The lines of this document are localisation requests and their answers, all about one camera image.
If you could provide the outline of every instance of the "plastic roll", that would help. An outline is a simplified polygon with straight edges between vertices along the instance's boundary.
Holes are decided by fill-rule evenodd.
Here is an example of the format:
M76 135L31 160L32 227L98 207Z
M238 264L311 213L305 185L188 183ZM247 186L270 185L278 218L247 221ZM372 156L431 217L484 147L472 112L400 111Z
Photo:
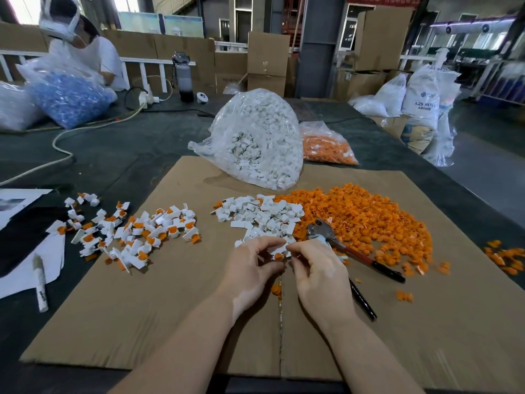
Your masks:
M207 103L208 97L204 92L197 92L197 102L198 103Z

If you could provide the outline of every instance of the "left hand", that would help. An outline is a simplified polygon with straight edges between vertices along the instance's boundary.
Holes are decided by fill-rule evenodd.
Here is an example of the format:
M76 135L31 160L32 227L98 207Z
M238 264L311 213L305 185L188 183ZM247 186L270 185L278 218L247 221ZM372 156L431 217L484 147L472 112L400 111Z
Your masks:
M233 302L233 323L260 297L266 281L285 269L282 262L272 261L259 267L257 256L268 247L282 246L283 238L260 236L236 247L226 263L224 278L217 293Z

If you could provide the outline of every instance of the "factory floor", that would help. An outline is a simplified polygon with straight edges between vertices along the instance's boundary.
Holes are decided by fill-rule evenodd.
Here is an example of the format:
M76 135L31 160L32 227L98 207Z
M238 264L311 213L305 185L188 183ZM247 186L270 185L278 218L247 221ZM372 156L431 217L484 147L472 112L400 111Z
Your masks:
M443 172L525 227L525 125L464 101L455 103L450 125L454 164Z

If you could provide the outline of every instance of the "table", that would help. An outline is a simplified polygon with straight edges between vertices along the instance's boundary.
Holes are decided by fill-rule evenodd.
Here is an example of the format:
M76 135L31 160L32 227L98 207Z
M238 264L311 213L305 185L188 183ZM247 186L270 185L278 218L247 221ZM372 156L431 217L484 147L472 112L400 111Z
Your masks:
M227 98L218 98L206 108L219 108ZM500 239L509 247L525 247L525 231L492 209L483 200L453 181L423 158L406 148L397 138L379 128L345 103L303 102L300 108L324 120L350 143L360 165L367 170L403 171L478 246ZM163 110L180 110L177 94L162 105ZM109 115L125 112L122 99ZM140 113L135 118L107 128L86 130L66 136L58 146L75 153L75 163L65 162L21 178L10 187L40 187L56 191L35 205L61 205L76 192L96 193L102 206L130 201L131 212L145 201L164 174L182 155L192 155L189 141L208 137L211 118L198 112ZM3 135L0 141L0 181L56 160L51 148L59 131L26 135ZM91 263L78 256L78 248L66 243L66 260L60 278L47 286L49 311L37 311L33 291L0 299L0 387L3 393L103 393L127 371L22 364L17 360L38 331L49 320ZM512 277L525 285L525 274ZM213 392L323 392L343 393L338 383L285 381L279 379L216 376ZM439 393L441 390L427 390Z

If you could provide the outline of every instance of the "white shirt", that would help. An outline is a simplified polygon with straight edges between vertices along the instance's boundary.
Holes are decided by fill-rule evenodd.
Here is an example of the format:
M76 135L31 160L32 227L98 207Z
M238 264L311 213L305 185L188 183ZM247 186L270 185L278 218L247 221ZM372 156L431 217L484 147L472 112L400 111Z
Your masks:
M126 84L122 74L122 62L119 54L112 42L105 37L95 37L93 42L85 48L75 48L65 41L53 39L49 45L49 52L53 53L60 48L66 48L73 59L82 62L96 72L113 73L115 78L110 88L114 91L129 89L129 85Z

